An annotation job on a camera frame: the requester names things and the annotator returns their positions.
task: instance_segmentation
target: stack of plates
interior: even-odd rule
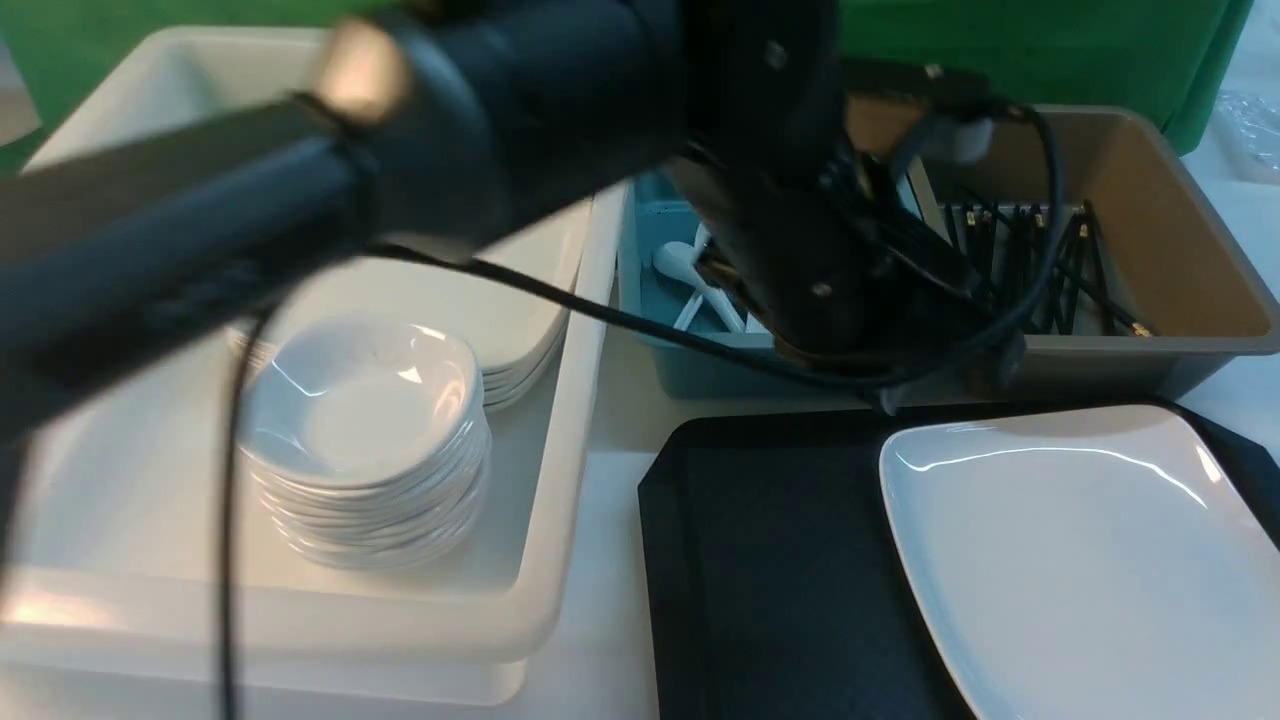
[[[486,250],[480,258],[572,290],[590,220],[590,201],[568,208]],[[279,343],[326,318],[351,313],[396,318],[465,340],[483,370],[485,405],[517,402],[550,365],[568,314],[524,292],[440,268],[393,260],[358,260],[317,277],[291,299],[255,348],[255,366]],[[228,341],[243,351],[246,325]]]
[[[317,323],[247,391],[241,452],[280,534],[323,565],[434,559],[471,530],[492,436],[467,345],[399,322]]]

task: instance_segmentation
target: white spoon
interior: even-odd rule
[[[707,245],[712,241],[712,231],[707,229],[705,223],[698,223],[698,232],[694,233],[694,261],[696,263],[699,258],[703,256],[703,251],[707,250]],[[689,297],[689,302],[685,302],[684,310],[680,311],[680,316],[676,318],[676,323],[672,325],[677,331],[687,331],[689,325],[692,324],[694,318],[698,316],[698,311],[703,309],[703,293],[695,292]]]
[[[707,281],[694,269],[695,261],[698,261],[698,256],[694,254],[694,246],[685,245],[684,242],[668,242],[659,247],[658,252],[653,256],[654,269],[701,293],[730,332],[745,332],[746,325],[742,323],[742,316],[737,314],[737,309],[733,307],[733,302],[730,301],[728,295],[723,290],[707,284]]]

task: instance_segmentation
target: white plastic spoon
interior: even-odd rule
[[[742,316],[737,314],[737,309],[733,307],[733,302],[730,301],[728,295],[723,290],[707,284],[707,281],[694,269],[696,260],[698,256],[694,254],[692,245],[668,242],[654,254],[653,266],[663,275],[685,283],[694,288],[695,292],[701,293],[730,332],[745,332],[746,325],[742,323]]]

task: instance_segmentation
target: white tray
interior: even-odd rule
[[[1280,552],[1172,413],[904,430],[881,482],[920,614],[978,717],[1280,707]]]
[[[74,154],[67,133],[95,137],[95,123],[111,124],[113,108],[165,105],[142,95],[156,87],[173,94],[183,83],[152,78],[148,68],[182,68],[196,76],[187,85],[227,88],[289,65],[273,63],[276,51],[310,58],[321,37],[238,29],[152,36],[41,156]],[[219,76],[227,68],[237,72]],[[115,128],[104,137],[127,135]],[[576,284],[584,297],[609,297],[627,192],[620,186],[591,202]],[[439,562],[393,577],[311,565],[274,536],[246,493],[239,565],[247,683],[461,703],[511,697],[525,659],[559,612],[603,333],[599,323],[572,316],[558,372],[492,419],[489,503],[472,537]],[[225,343],[209,338],[42,433],[6,578],[0,660],[211,676],[211,492],[228,377]]]

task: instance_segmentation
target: white plastic bin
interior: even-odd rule
[[[324,33],[174,28],[147,38],[36,155],[40,165],[305,85]],[[590,206],[576,292],[607,301],[627,187]],[[252,493],[241,606],[251,685],[494,705],[559,614],[603,327],[570,320],[558,373],[492,419],[494,484],[468,541],[399,575],[310,565]],[[212,488],[229,356],[209,338],[59,420],[27,473],[0,660],[204,680]]]

